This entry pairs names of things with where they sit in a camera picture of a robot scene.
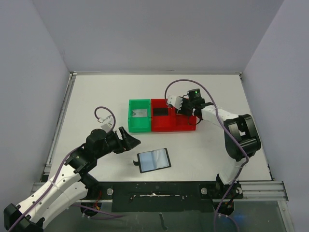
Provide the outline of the black leather card holder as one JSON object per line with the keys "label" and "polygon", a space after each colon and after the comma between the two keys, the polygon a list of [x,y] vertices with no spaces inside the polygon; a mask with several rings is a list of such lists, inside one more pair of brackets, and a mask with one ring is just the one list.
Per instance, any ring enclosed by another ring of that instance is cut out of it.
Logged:
{"label": "black leather card holder", "polygon": [[137,159],[137,161],[133,160],[133,164],[139,167],[140,173],[147,173],[171,167],[167,148],[138,153]]}

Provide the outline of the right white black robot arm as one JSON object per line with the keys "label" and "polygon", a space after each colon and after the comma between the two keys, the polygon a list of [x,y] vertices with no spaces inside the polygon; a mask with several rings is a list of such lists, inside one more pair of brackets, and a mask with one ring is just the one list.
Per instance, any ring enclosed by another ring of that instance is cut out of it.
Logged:
{"label": "right white black robot arm", "polygon": [[199,89],[188,91],[187,96],[169,96],[168,104],[173,106],[178,114],[196,116],[200,121],[210,122],[224,130],[225,149],[229,159],[217,178],[225,186],[235,183],[239,172],[261,149],[252,116],[230,113],[216,107],[212,102],[205,102]]}

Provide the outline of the red plastic bin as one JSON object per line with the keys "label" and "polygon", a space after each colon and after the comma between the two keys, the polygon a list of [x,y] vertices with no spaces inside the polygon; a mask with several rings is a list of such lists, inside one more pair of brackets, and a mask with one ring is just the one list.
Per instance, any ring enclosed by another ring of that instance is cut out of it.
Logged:
{"label": "red plastic bin", "polygon": [[176,113],[176,110],[172,110],[173,118],[175,120],[174,131],[195,131],[197,117],[196,116],[185,116]]}
{"label": "red plastic bin", "polygon": [[171,108],[168,116],[153,116],[153,108],[168,108],[164,99],[151,99],[151,132],[173,132],[175,120]]}

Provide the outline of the green plastic bin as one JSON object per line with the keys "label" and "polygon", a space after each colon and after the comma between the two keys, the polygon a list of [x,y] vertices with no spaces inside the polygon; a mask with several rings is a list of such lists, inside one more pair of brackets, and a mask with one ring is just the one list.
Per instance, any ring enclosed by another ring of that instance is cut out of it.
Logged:
{"label": "green plastic bin", "polygon": [[150,99],[129,100],[128,129],[130,133],[151,132]]}

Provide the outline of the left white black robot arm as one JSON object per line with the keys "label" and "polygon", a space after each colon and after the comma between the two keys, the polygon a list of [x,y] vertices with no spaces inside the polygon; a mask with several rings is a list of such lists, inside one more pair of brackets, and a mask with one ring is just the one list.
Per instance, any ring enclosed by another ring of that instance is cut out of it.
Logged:
{"label": "left white black robot arm", "polygon": [[89,174],[99,158],[130,151],[140,140],[129,135],[123,127],[116,132],[92,130],[81,146],[61,162],[56,174],[35,193],[17,205],[4,209],[4,227],[9,232],[42,232],[65,209],[84,198],[98,181]]}

